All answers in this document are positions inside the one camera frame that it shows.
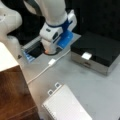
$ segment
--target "white surface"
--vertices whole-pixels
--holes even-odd
[[[43,108],[54,120],[92,120],[67,85],[56,89]]]
[[[0,72],[17,66],[18,63],[8,51],[6,46],[0,42]]]
[[[42,55],[36,59],[23,70],[26,80],[34,78],[48,66],[50,59],[59,56]],[[48,97],[46,93],[55,89],[56,82],[70,87],[93,120],[118,120],[120,117],[120,64],[109,76],[103,76],[73,62],[70,53],[63,57],[29,86],[41,117],[46,115],[41,107]]]
[[[86,60],[90,60],[90,58],[92,57],[92,54],[88,53],[88,52],[85,52],[83,55],[82,55],[82,58],[86,59]]]

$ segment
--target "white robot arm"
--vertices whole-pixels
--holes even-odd
[[[22,54],[18,39],[13,36],[8,36],[8,33],[17,29],[21,24],[22,18],[20,14],[5,6],[0,0],[0,42],[6,45],[20,66],[24,67],[27,61]]]
[[[76,26],[76,16],[73,10],[67,14],[64,0],[37,0],[37,3],[46,19],[40,31],[45,53],[55,54],[57,48],[64,49],[69,43],[65,37],[69,37],[68,31]]]

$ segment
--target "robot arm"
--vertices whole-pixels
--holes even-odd
[[[57,48],[64,49],[69,43],[69,40],[66,41],[65,37],[68,38],[68,33],[76,26],[76,16],[73,10],[67,14],[64,0],[35,1],[46,20],[40,31],[45,53],[55,54]]]
[[[24,4],[25,4],[27,9],[31,13],[37,14],[37,15],[41,15],[42,14],[37,1],[34,1],[34,0],[24,0]]]
[[[0,37],[17,29],[22,24],[20,14],[6,7],[0,0]]]

